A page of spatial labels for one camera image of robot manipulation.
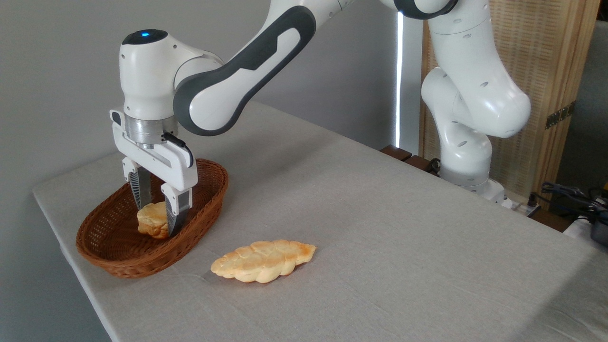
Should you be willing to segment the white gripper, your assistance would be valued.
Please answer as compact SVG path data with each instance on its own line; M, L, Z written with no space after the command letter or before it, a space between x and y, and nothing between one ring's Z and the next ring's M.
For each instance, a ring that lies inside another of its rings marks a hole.
M169 236L176 236L192 207L192 188L198 182L192 154L173 142L152 144L146 149L128 138L122 111L111 110L110 117L115 145L126 156L122 160L124 179L130 185L138 209L152 203L152 173L165 181L161 192L165 196Z

